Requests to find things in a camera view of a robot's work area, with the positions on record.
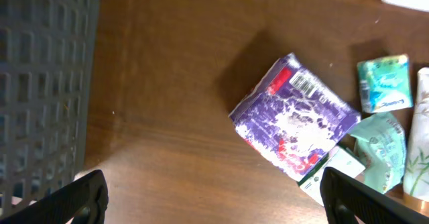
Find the white leafy cream tube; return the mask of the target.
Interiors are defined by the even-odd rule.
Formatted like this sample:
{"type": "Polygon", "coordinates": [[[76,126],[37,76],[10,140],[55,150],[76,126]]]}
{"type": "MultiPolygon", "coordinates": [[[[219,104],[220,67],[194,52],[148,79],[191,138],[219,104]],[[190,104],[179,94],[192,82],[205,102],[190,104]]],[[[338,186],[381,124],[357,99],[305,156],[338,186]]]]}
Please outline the white leafy cream tube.
{"type": "Polygon", "coordinates": [[[409,208],[428,215],[428,68],[418,71],[416,103],[410,136],[406,171],[404,174],[404,201],[409,208]]]}

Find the small teal tissue pack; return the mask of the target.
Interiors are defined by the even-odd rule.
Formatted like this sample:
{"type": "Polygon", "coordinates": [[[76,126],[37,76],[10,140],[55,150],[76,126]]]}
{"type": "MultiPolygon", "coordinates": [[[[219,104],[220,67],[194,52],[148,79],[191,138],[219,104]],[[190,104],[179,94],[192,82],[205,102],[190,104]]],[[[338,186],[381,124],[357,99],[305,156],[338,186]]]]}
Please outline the small teal tissue pack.
{"type": "Polygon", "coordinates": [[[366,60],[357,64],[362,110],[381,113],[413,107],[408,55],[366,60]]]}

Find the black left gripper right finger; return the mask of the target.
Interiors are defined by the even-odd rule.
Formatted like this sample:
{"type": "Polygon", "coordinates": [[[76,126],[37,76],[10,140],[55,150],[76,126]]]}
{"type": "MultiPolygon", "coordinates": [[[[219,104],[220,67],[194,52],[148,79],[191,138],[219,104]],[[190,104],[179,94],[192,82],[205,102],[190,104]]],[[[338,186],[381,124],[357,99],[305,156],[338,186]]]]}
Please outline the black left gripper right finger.
{"type": "Polygon", "coordinates": [[[426,217],[363,183],[327,167],[320,193],[329,223],[425,224],[426,217]]]}

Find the purple floral pack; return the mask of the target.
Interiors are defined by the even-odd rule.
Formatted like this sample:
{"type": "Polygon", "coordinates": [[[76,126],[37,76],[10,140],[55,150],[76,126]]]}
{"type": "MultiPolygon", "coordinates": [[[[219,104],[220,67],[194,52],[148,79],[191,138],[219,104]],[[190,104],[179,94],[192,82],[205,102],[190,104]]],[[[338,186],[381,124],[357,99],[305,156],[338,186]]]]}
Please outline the purple floral pack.
{"type": "Polygon", "coordinates": [[[361,120],[290,53],[230,112],[235,131],[299,182],[361,120]]]}

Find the green white soap box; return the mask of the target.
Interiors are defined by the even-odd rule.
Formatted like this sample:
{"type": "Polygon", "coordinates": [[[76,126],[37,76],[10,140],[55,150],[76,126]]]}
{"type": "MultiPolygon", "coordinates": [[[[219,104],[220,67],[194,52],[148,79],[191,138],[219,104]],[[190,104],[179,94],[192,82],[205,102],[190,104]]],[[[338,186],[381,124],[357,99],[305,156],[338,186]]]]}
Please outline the green white soap box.
{"type": "Polygon", "coordinates": [[[365,166],[348,148],[335,146],[313,169],[298,182],[299,188],[322,207],[320,183],[326,167],[333,167],[343,174],[355,178],[365,170],[365,166]]]}

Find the mint green wipes packet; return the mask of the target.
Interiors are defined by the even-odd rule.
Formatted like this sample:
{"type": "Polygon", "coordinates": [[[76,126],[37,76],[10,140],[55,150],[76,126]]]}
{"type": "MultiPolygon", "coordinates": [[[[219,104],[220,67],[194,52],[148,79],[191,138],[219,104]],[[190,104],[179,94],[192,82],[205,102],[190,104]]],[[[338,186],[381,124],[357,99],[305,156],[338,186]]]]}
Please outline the mint green wipes packet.
{"type": "Polygon", "coordinates": [[[404,129],[390,112],[376,113],[359,122],[349,135],[365,165],[364,184],[385,194],[398,185],[406,168],[404,129]]]}

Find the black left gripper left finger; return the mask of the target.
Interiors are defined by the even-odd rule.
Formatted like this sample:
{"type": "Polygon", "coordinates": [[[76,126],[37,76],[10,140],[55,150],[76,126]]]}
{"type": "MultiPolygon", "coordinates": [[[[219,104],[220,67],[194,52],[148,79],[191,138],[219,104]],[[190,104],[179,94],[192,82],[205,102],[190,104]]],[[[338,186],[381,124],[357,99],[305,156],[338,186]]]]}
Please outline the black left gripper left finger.
{"type": "Polygon", "coordinates": [[[2,219],[1,222],[103,224],[108,203],[104,174],[101,170],[93,170],[50,196],[2,219]]]}

